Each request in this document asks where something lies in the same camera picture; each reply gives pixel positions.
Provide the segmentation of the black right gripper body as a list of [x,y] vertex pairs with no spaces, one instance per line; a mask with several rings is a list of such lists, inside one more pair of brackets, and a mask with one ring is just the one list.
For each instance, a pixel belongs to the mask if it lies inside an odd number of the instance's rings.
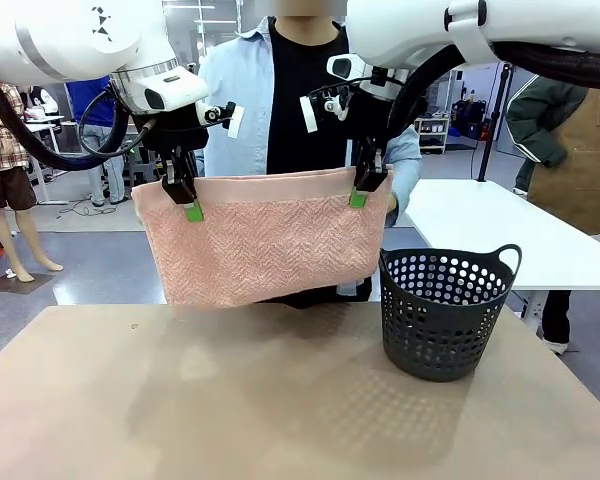
[[387,82],[384,86],[369,82],[351,82],[348,102],[347,139],[371,138],[384,145],[405,130],[404,122],[390,120],[394,102],[403,82]]

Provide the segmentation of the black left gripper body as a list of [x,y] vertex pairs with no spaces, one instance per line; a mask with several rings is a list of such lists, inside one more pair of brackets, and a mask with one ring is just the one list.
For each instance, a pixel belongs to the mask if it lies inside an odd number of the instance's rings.
[[171,112],[131,115],[131,119],[138,130],[150,120],[155,121],[141,143],[159,155],[170,156],[177,149],[182,153],[200,150],[208,142],[208,132],[201,126],[194,104]]

